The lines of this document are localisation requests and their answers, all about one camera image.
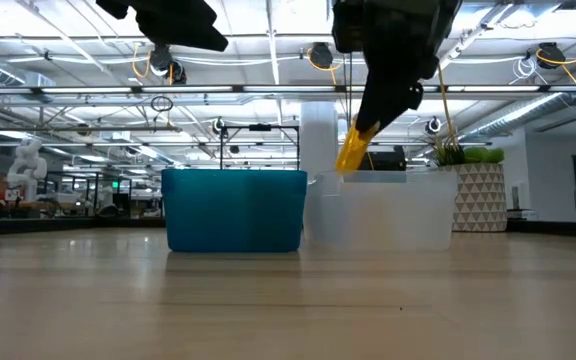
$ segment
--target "white humanoid robot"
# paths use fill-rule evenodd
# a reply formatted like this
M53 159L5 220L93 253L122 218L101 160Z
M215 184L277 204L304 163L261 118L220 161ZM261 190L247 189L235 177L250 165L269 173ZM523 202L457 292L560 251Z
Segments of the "white humanoid robot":
M8 170L7 182L9 188L25 187L25 201L37 200L37 180L44 179L48 166L44 158L39 157L41 141L24 139L15 149L15 162Z

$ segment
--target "ceiling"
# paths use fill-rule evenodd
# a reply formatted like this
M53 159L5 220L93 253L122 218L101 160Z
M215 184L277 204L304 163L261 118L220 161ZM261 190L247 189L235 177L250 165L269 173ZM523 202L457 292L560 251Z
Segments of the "ceiling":
M326 0L273 0L271 1L271 18L276 32L276 52L278 57L278 78L273 75L271 59L271 42L267 36L268 9L264 0L206 0L217 13L215 27L224 35L231 36L230 44L223 53L204 51L181 46L174 46L175 56L194 58L195 61L182 61L188 74L188 84L275 84L307 85L332 84L330 72L313 68L307 60L300 59L315 41L325 41L331 44L331 50L336 59L342 55L334 51L332 37L329 35L332 24L332 14L329 14ZM462 6L453 24L448 39L444 41L439 56L447 52L459 42L465 30L475 27L488 12L489 1L468 2ZM36 0L37 9L69 37L83 51L90 54L96 61L104 62L109 69L102 72L94 64L87 64L85 58L73 46L63 41L57 31L22 8L15 0L0 0L0 62L19 69L33 71L45 75L55 81L57 86L104 86L104 85L137 85L139 80L144 85L163 85L165 80L152 72L145 78L138 78L133 71L135 48L137 57L143 57L151 44L145 41L134 20L134 12L130 12L125 20L116 20L98 8L93 0ZM543 81L567 81L566 73L561 69L543 70L539 73L543 79L532 75L526 79L518 79L513 73L517 61L474 64L474 62L490 61L510 57L523 56L527 51L533 51L541 42L556 42L563 49L568 59L576 58L576 10L552 11L557 2L527 6L504 20L499 26L484 32L474 43L463 51L454 63L444 72L445 82L449 84L530 84ZM53 61L43 57L48 54ZM352 83L362 85L366 78L366 67L360 54L355 54L352 72L339 69L334 73L334 81L338 84ZM224 61L257 60L257 63L245 66L224 66ZM146 70L146 63L135 63L137 70ZM576 71L576 64L570 66ZM437 84L437 78L426 81L427 84ZM3 106L7 99L0 99ZM307 98L254 99L243 105L189 105L184 109L176 107L170 111L167 118L177 127L191 136L210 140L211 121L223 117L228 123L277 123L278 105L281 106L281 121L284 124L299 124L301 103ZM340 119L344 117L344 106L339 99L336 107ZM353 100L352 109L359 109L359 99ZM456 122L457 128L466 128L486 114L508 104L510 99L468 99L450 98L449 112ZM144 116L137 107L107 106L107 107L76 107L69 109L67 114L55 116L51 126L72 125L81 122L103 124L105 126L146 126L157 115L144 102ZM32 121L38 121L39 108L10 108L11 111ZM57 114L59 107L44 107L44 116ZM571 116L576 113L576 107L568 110ZM189 118L188 113L199 122ZM398 121L385 129L379 136L382 140L407 140L424 137L424 119L433 116L444 118L444 108L437 98L425 100L416 111L409 111ZM133 131L130 139L144 142L178 141L180 134L163 131ZM280 140L284 138L280 132L258 134L241 134L244 139ZM82 141L75 134L67 135L72 141ZM188 147L166 147L160 150L168 158L180 163L210 161L205 158L206 152ZM238 156L296 156L294 147L245 149ZM121 159L122 154L115 154Z

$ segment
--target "potted plant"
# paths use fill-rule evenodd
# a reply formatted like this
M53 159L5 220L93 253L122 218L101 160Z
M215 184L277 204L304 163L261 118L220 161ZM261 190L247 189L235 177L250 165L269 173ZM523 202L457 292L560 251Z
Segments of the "potted plant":
M453 231L496 232L506 230L506 193L502 149L464 149L450 137L435 139L435 162L439 171L458 174Z

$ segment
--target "wooden floor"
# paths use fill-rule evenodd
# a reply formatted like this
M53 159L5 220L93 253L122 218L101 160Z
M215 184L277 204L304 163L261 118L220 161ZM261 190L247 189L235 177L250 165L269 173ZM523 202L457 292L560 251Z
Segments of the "wooden floor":
M159 229L0 236L0 359L576 360L576 239L191 256Z

